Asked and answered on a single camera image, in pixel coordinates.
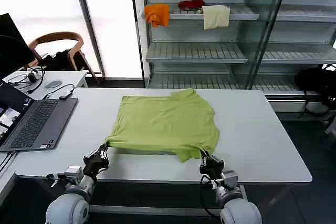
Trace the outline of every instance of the computer monitor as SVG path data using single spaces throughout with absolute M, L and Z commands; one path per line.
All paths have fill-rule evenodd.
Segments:
M 34 60 L 10 15 L 0 15 L 0 80 Z

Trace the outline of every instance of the black bag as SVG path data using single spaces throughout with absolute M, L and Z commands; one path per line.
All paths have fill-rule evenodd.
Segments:
M 324 116 L 330 110 L 336 110 L 336 71 L 323 68 L 309 68 L 299 71 L 295 76 L 295 83 L 306 96 L 305 111 L 314 116 Z M 322 104 L 329 109 L 322 113 L 314 113 L 307 109 L 309 100 L 307 91 L 320 94 Z
M 47 71 L 74 71 L 74 68 L 69 62 L 68 58 L 69 51 L 70 49 L 67 49 L 63 52 L 58 52 L 56 53 L 55 57 L 47 55 L 40 61 L 38 65 L 42 67 L 47 67 L 45 69 Z M 79 54 L 79 52 L 75 54 L 73 60 L 75 61 L 78 70 L 86 68 L 86 63 Z

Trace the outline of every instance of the orange cloth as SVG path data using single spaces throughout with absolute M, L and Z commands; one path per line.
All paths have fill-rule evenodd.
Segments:
M 156 4 L 145 7 L 146 22 L 151 23 L 152 27 L 168 26 L 169 5 Z

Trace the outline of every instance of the metal shelf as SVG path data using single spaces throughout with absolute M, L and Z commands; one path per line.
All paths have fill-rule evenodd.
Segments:
M 282 5 L 277 21 L 336 22 L 336 7 Z
M 336 49 L 325 44 L 270 43 L 262 64 L 329 64 L 336 63 Z
M 152 89 L 239 89 L 229 74 L 160 74 L 151 76 Z
M 152 42 L 147 62 L 245 63 L 247 59 L 235 43 Z
M 170 20 L 203 20 L 203 14 L 196 10 L 180 10 L 177 4 L 169 4 Z M 229 5 L 231 8 L 230 20 L 257 20 L 259 14 L 254 13 L 245 5 Z
M 258 74 L 252 89 L 261 90 L 265 95 L 304 97 L 304 92 L 297 88 L 294 77 L 293 74 Z M 308 91 L 307 95 L 316 93 Z

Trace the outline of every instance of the chair backrest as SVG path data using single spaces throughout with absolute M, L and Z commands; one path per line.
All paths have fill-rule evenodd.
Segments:
M 57 33 L 46 34 L 37 39 L 34 39 L 31 43 L 29 43 L 28 46 L 33 51 L 35 58 L 40 61 L 42 60 L 42 57 L 35 50 L 37 45 L 63 39 L 76 40 L 77 43 L 75 44 L 74 48 L 81 48 L 84 44 L 83 38 L 78 33 L 74 33 L 71 31 L 60 31 Z

